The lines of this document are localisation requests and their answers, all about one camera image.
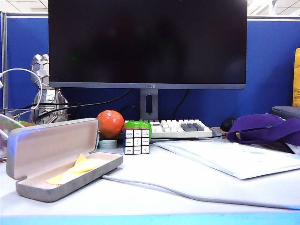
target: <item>white cable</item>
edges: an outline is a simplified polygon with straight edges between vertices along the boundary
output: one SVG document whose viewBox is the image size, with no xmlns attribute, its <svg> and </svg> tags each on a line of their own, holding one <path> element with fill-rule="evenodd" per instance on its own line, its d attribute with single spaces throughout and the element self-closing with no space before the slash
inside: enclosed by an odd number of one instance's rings
<svg viewBox="0 0 300 225">
<path fill-rule="evenodd" d="M 41 99 L 42 99 L 42 90 L 43 90 L 43 87 L 42 87 L 42 82 L 41 82 L 41 79 L 38 77 L 37 74 L 33 73 L 32 71 L 28 70 L 28 69 L 23 69 L 23 68 L 13 68 L 13 69 L 8 69 L 8 70 L 5 70 L 3 71 L 2 73 L 0 73 L 0 78 L 3 76 L 4 73 L 7 73 L 9 71 L 13 71 L 13 70 L 22 70 L 22 71 L 26 71 L 26 72 L 29 72 L 31 74 L 33 74 L 38 82 L 39 82 L 39 86 L 40 86 L 40 92 L 39 92 L 39 95 L 38 95 L 38 99 L 37 99 L 37 105 L 35 107 L 33 107 L 32 109 L 36 109 L 38 107 L 38 105 L 40 104 L 41 102 Z"/>
<path fill-rule="evenodd" d="M 0 129 L 0 135 L 4 136 L 6 139 L 8 139 L 8 135 Z"/>
<path fill-rule="evenodd" d="M 0 113 L 0 116 L 4 117 L 5 119 L 8 119 L 8 120 L 12 121 L 13 123 L 19 125 L 19 126 L 22 127 L 22 128 L 25 127 L 25 126 L 23 126 L 21 123 L 19 123 L 18 121 L 13 120 L 12 118 L 10 118 L 10 117 L 8 117 L 8 116 L 6 116 L 6 115 L 3 115 L 3 114 Z"/>
<path fill-rule="evenodd" d="M 194 199 L 194 200 L 197 200 L 197 201 L 202 201 L 202 202 L 257 206 L 257 207 L 285 209 L 285 210 L 300 210 L 300 206 L 294 206 L 293 207 L 293 206 L 284 206 L 284 205 L 269 204 L 269 203 L 263 203 L 263 202 L 247 202 L 247 201 L 239 201 L 239 200 L 231 200 L 231 199 L 205 198 L 205 197 L 190 195 L 190 194 L 187 194 L 187 193 L 184 193 L 184 192 L 181 192 L 181 191 L 169 188 L 169 187 L 165 187 L 165 186 L 162 186 L 162 185 L 159 185 L 159 184 L 144 182 L 144 181 L 124 180 L 124 179 L 114 178 L 114 177 L 108 176 L 108 175 L 103 175 L 102 178 L 106 179 L 106 180 L 118 181 L 118 182 L 123 182 L 123 183 L 139 183 L 139 184 L 146 184 L 146 185 L 156 186 L 156 187 L 171 191 L 171 192 L 173 192 L 177 195 L 181 195 L 183 197 L 186 197 L 186 198 L 189 198 L 189 199 Z"/>
</svg>

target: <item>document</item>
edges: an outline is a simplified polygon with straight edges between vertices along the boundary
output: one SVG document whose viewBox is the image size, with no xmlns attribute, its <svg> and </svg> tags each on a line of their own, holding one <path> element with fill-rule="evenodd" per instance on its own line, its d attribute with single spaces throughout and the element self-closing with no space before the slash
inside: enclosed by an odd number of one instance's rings
<svg viewBox="0 0 300 225">
<path fill-rule="evenodd" d="M 157 142 L 180 156 L 239 179 L 300 168 L 300 156 L 226 140 Z"/>
</svg>

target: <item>clear plastic container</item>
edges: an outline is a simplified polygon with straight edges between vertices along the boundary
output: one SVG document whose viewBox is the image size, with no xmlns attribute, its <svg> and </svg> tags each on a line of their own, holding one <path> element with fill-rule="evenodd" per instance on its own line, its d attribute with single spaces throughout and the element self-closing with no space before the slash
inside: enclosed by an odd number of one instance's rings
<svg viewBox="0 0 300 225">
<path fill-rule="evenodd" d="M 37 113 L 37 110 L 31 109 L 1 109 L 1 114 L 8 116 L 9 118 L 21 123 L 25 127 L 34 126 L 35 124 L 30 122 L 30 117 Z M 0 116 L 0 129 L 9 136 L 9 133 L 20 126 L 10 121 L 7 118 Z M 0 163 L 6 161 L 7 157 L 7 144 L 8 138 L 5 134 L 0 133 Z"/>
</svg>

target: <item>silver figurine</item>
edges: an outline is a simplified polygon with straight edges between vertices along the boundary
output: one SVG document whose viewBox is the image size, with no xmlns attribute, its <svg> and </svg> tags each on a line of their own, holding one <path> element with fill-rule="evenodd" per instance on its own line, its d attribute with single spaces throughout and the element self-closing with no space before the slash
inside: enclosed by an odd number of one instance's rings
<svg viewBox="0 0 300 225">
<path fill-rule="evenodd" d="M 60 88 L 53 88 L 49 86 L 49 55 L 35 55 L 31 63 L 31 71 L 36 73 L 41 79 L 43 85 L 41 103 L 68 103 L 67 99 L 61 93 Z M 38 79 L 34 75 L 30 75 L 31 81 L 38 86 L 38 93 L 34 98 L 34 104 L 38 102 L 38 95 L 40 93 Z M 60 110 L 53 112 L 47 116 L 38 119 L 40 115 L 54 109 L 67 107 L 68 105 L 40 105 L 38 110 L 32 112 L 30 121 L 35 124 L 46 124 L 68 120 L 67 110 Z"/>
</svg>

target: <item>rubik's cube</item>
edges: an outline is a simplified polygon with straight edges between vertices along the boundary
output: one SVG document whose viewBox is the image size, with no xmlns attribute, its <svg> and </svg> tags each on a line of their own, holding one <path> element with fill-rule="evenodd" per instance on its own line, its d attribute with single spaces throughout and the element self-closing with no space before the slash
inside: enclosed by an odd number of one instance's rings
<svg viewBox="0 0 300 225">
<path fill-rule="evenodd" d="M 123 151 L 125 155 L 149 154 L 150 130 L 144 127 L 124 127 Z"/>
</svg>

